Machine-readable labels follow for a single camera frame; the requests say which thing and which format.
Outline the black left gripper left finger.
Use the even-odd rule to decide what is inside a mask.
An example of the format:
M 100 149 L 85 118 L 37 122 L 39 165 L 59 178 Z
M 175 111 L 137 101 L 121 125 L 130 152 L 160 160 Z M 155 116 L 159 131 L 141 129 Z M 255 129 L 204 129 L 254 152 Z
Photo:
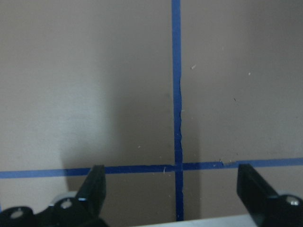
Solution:
M 88 213 L 97 218 L 106 198 L 106 176 L 104 165 L 93 166 L 76 194 L 76 199 Z

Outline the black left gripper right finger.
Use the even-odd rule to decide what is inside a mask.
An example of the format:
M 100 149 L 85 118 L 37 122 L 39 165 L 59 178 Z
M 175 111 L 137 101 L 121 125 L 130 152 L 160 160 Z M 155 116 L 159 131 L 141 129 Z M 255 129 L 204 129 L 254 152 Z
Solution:
M 238 166 L 237 195 L 258 227 L 269 224 L 279 195 L 250 164 Z

